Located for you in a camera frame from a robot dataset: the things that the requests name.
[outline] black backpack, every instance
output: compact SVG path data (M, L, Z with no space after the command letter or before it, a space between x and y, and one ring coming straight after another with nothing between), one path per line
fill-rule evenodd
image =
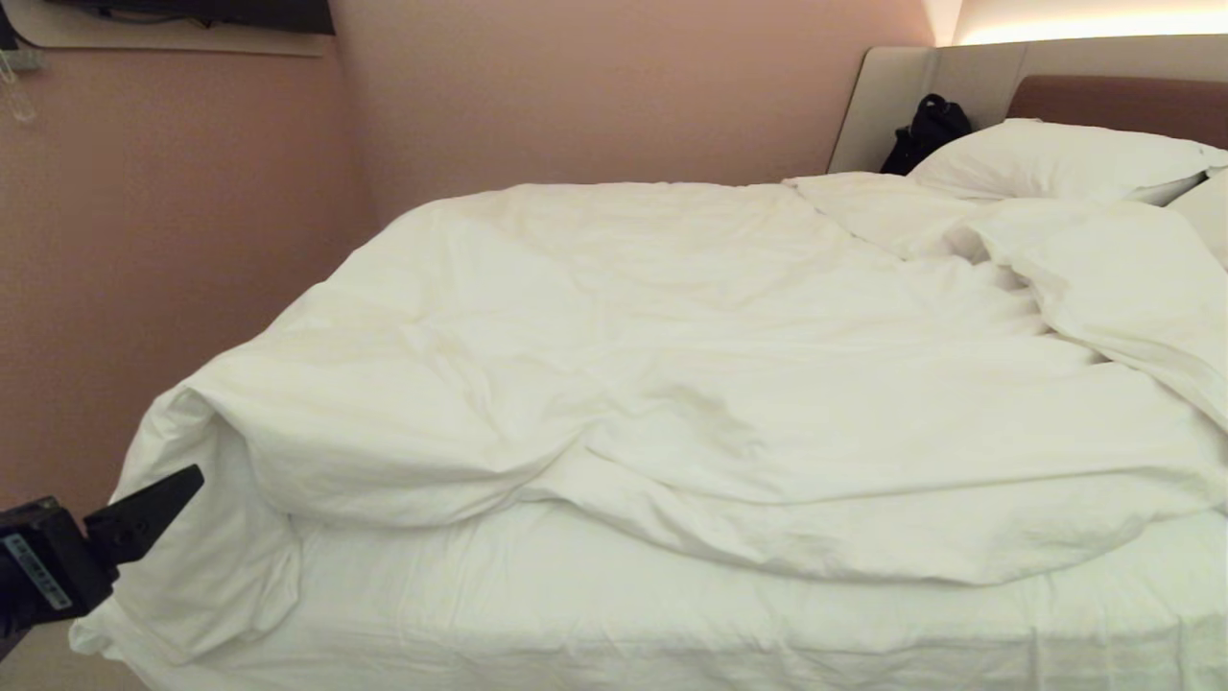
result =
M973 123L968 120L959 103L952 103L937 93L931 93L917 106L912 125L895 130L895 149L879 172L909 174L926 156L944 144L971 133Z

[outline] television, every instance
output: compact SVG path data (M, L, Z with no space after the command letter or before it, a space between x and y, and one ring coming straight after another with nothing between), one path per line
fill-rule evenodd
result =
M203 22L236 23L298 33L336 33L328 0L48 0L97 10L99 16L154 23L183 17ZM147 20L136 18L139 12Z

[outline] brown headboard panel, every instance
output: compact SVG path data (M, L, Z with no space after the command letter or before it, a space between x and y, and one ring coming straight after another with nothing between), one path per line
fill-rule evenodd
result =
M1228 82L1029 76L1008 118L1149 131L1228 149Z

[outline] label sticker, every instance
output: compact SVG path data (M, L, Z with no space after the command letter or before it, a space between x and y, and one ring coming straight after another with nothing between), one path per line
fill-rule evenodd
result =
M47 598L47 603L52 605L53 610L59 612L72 606L72 599L60 588L52 572L47 571L47 567L43 566L43 560L39 560L38 555L29 549L29 544L26 542L25 538L21 535L10 535L4 539L4 546L9 549L9 554L17 561L21 571L26 572L26 576L29 577L31 583L38 588L43 598Z

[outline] white duvet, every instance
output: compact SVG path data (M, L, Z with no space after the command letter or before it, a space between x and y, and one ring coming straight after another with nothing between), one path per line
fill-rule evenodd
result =
M561 501L782 574L991 584L1222 511L1228 274L1184 218L901 195L917 252L828 185L850 178L403 216L155 404L117 496L208 484L107 606L172 662L258 636L297 596L293 515Z

